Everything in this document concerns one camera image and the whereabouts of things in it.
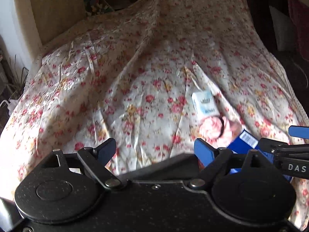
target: barcode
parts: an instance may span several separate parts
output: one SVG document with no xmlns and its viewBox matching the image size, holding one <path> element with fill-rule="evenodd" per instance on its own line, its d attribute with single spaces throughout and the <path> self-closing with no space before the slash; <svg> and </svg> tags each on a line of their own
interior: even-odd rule
<svg viewBox="0 0 309 232">
<path fill-rule="evenodd" d="M 255 148 L 257 146 L 257 144 L 259 143 L 256 138 L 252 137 L 246 131 L 243 131 L 243 133 L 239 137 L 240 137 L 241 140 L 246 142 L 252 148 Z"/>
</svg>

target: blue package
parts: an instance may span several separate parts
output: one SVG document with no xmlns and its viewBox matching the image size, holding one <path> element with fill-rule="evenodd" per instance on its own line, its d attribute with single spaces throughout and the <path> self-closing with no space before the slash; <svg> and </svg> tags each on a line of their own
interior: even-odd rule
<svg viewBox="0 0 309 232">
<path fill-rule="evenodd" d="M 262 151 L 258 146 L 259 141 L 254 138 L 246 130 L 243 130 L 242 133 L 230 144 L 228 148 L 231 149 L 234 153 L 247 154 L 250 149 L 257 149 L 261 152 L 271 163 L 273 163 L 273 154 L 266 153 Z M 230 173 L 240 172 L 240 168 L 231 169 Z M 284 175 L 284 177 L 290 181 L 291 176 Z"/>
</svg>

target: bedspread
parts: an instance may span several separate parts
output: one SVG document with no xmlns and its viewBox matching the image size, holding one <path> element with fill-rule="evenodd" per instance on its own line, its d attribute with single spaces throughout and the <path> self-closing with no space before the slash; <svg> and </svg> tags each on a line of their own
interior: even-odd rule
<svg viewBox="0 0 309 232">
<path fill-rule="evenodd" d="M 206 88 L 222 115 L 257 138 L 304 143 L 287 130 L 308 118 L 246 0 L 139 0 L 77 24 L 61 41 L 40 60 L 1 135 L 2 197 L 13 199 L 55 148 L 73 153 L 113 137 L 107 167 L 116 175 L 192 153 L 199 123 L 191 95 Z M 299 199 L 298 226 L 307 207 Z"/>
</svg>

